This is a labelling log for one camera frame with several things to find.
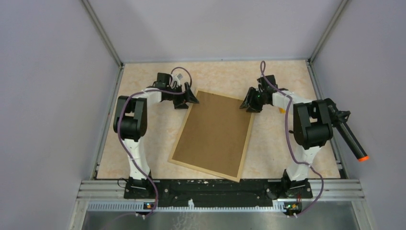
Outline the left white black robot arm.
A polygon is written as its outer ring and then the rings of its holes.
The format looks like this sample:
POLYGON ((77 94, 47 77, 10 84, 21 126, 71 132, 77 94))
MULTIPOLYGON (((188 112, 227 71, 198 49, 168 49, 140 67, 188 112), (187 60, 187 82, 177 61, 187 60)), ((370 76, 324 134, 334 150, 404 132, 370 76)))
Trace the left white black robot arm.
POLYGON ((119 96, 113 120, 113 130, 124 148, 129 166, 124 197, 152 199, 158 189, 151 178, 144 148, 148 125, 148 108, 163 101, 172 101, 175 109, 188 109, 199 100, 192 92, 192 80, 181 83, 181 75, 158 73, 151 86, 130 96, 119 96))

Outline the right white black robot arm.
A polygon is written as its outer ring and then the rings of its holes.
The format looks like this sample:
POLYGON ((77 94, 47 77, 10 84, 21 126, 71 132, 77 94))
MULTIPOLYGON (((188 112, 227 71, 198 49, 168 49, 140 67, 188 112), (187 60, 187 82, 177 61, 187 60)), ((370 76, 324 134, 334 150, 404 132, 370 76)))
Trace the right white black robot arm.
POLYGON ((266 104, 285 111, 285 136, 292 163, 284 170, 281 181, 271 189, 270 197, 297 197, 310 189, 309 171, 315 156, 333 136, 327 103, 312 101, 285 88, 278 88, 273 75, 257 79, 240 106, 249 113, 259 113, 266 104))

